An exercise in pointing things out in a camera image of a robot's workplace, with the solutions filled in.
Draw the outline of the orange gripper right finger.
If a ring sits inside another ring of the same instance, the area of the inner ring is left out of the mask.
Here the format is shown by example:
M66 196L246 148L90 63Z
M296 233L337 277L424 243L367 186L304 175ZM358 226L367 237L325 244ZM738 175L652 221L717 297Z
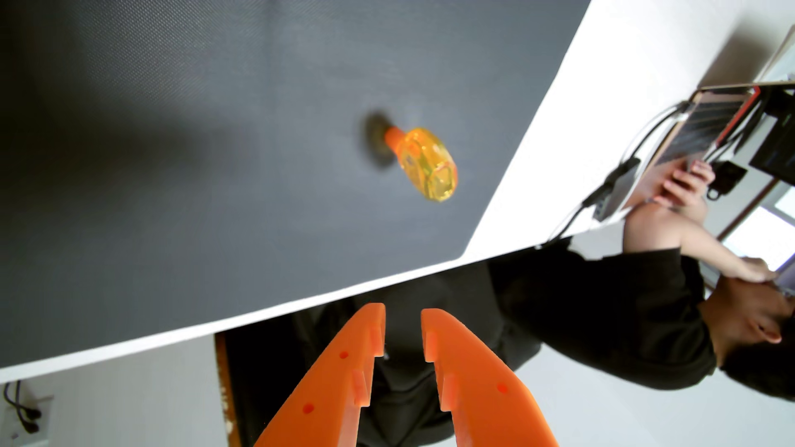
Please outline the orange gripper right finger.
M421 318L424 359L457 446L558 446L526 385L466 325L440 309Z

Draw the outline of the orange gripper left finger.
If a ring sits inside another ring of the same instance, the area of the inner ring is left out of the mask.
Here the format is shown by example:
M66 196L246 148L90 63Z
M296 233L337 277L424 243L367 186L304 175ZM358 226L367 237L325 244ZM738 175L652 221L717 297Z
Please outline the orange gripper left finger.
M374 360L384 355L385 305L346 322L265 427L255 446L356 446L371 404Z

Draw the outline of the person's right hand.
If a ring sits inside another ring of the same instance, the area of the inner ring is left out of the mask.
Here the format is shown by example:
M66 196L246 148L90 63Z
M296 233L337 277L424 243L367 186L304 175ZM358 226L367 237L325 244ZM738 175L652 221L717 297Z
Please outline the person's right hand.
M648 199L682 213L705 214L706 194L716 175L705 161L693 161L688 168L677 168L662 183L662 193Z

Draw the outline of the person's left hand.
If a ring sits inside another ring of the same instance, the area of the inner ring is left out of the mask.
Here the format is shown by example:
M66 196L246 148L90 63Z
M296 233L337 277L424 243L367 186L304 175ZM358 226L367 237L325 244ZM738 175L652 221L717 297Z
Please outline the person's left hand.
M748 257L730 260L720 267L720 271L725 277L752 283L768 282L778 277L778 273L771 270L764 260Z

